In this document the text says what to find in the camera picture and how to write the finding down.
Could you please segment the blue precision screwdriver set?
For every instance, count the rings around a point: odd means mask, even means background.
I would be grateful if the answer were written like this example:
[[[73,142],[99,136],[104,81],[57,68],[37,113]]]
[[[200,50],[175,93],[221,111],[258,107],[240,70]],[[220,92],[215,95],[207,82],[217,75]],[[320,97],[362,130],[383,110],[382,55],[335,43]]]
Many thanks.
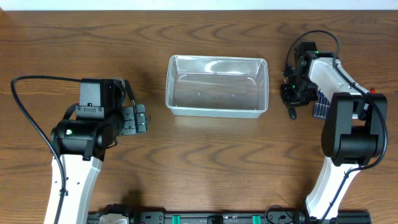
[[[312,116],[318,119],[326,119],[326,117],[328,116],[329,107],[330,102],[321,91],[321,89],[318,89],[317,99],[314,102]]]

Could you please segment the black yellow screwdriver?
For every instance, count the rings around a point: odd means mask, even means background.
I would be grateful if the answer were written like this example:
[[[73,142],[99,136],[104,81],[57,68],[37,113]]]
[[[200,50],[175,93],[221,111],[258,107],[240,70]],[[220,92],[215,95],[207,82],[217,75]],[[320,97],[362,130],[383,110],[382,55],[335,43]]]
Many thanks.
[[[297,112],[294,107],[288,108],[288,114],[289,114],[290,119],[297,119]]]

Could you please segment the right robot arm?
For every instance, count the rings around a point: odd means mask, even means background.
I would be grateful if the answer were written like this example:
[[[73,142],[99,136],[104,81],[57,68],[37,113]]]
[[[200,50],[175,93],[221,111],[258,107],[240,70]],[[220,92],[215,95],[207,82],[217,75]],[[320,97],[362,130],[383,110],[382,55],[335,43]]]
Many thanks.
[[[294,43],[288,53],[295,64],[285,66],[287,82],[280,95],[290,118],[296,119],[295,109],[316,101],[319,94],[329,102],[321,136],[323,167],[295,222],[336,223],[354,177],[378,165],[386,153],[387,99],[357,84],[336,53],[318,51],[314,42]]]

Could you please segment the black handled claw hammer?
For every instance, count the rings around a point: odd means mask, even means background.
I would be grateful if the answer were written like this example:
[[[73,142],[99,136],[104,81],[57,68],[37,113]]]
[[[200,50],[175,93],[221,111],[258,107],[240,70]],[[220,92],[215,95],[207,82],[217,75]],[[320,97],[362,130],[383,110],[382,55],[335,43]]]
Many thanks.
[[[124,85],[125,85],[127,96],[129,97],[129,99],[132,103],[132,107],[135,112],[135,118],[136,118],[137,123],[139,125],[147,125],[148,122],[150,121],[150,116],[146,116],[145,105],[136,103],[132,88],[131,88],[128,80],[124,80]]]

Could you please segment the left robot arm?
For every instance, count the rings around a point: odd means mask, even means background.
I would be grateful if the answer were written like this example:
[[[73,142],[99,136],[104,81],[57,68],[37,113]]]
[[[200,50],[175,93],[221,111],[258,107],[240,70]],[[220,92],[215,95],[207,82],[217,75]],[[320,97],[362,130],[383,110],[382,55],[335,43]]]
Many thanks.
[[[60,159],[52,162],[46,223],[86,223],[106,150],[119,136],[147,131],[145,106],[124,106],[126,99],[134,101],[127,80],[80,81],[79,103],[67,109],[50,135]]]

